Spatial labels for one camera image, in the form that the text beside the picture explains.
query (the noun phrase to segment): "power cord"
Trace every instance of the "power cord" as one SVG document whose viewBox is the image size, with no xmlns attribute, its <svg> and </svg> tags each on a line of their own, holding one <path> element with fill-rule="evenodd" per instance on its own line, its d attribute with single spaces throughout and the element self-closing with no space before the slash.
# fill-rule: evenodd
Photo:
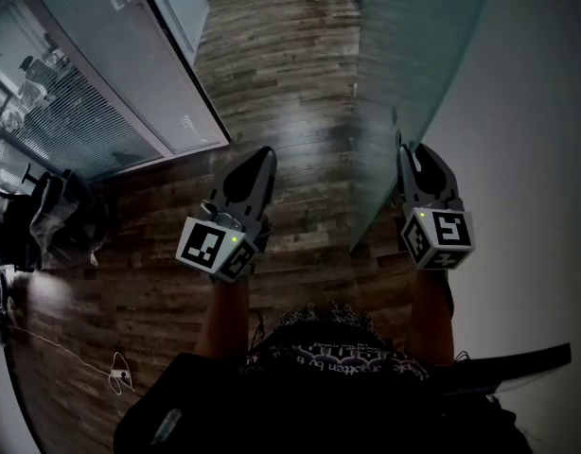
<svg viewBox="0 0 581 454">
<path fill-rule="evenodd" d="M 28 335 L 33 336 L 34 338 L 38 338 L 39 340 L 45 341 L 49 344 L 52 344 L 53 346 L 56 346 L 58 348 L 61 348 L 65 353 L 70 354 L 72 357 L 74 357 L 75 359 L 77 359 L 82 365 L 89 367 L 90 369 L 94 370 L 95 372 L 97 372 L 98 374 L 102 374 L 108 377 L 108 384 L 110 385 L 110 389 L 112 389 L 112 392 L 114 392 L 116 395 L 120 396 L 122 395 L 122 386 L 130 389 L 133 393 L 135 393 L 136 395 L 139 395 L 139 393 L 137 393 L 135 391 L 135 389 L 132 387 L 132 378 L 131 378 L 131 374 L 129 374 L 129 384 L 127 384 L 125 381 L 121 381 L 120 378 L 113 376 L 112 374 L 112 370 L 114 369 L 114 364 L 116 363 L 116 356 L 120 356 L 122 358 L 122 361 L 124 361 L 125 366 L 127 367 L 127 371 L 130 372 L 131 369 L 129 368 L 129 363 L 127 363 L 127 360 L 125 360 L 125 358 L 122 356 L 122 354 L 120 352 L 115 352 L 114 353 L 114 358 L 112 359 L 112 366 L 110 367 L 110 373 L 106 373 L 103 372 L 102 370 L 99 370 L 97 367 L 91 365 L 90 363 L 87 363 L 86 361 L 84 361 L 81 357 L 79 357 L 76 353 L 68 350 L 67 348 L 65 348 L 65 346 L 60 345 L 59 343 L 56 343 L 54 341 L 48 340 L 45 337 L 42 337 L 40 335 L 37 335 L 36 333 L 32 333 L 31 331 L 25 329 L 25 328 L 20 328 L 19 326 L 13 326 L 10 325 L 9 326 L 11 329 L 16 329 L 19 331 L 24 331 L 26 333 L 28 333 Z"/>
</svg>

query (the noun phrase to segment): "glass door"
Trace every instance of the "glass door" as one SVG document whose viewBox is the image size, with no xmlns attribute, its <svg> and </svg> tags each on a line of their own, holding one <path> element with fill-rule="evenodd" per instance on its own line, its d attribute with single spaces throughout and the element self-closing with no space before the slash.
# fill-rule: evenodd
<svg viewBox="0 0 581 454">
<path fill-rule="evenodd" d="M 353 118 L 352 247 L 396 184 L 396 134 L 423 138 L 484 0 L 362 0 Z"/>
</svg>

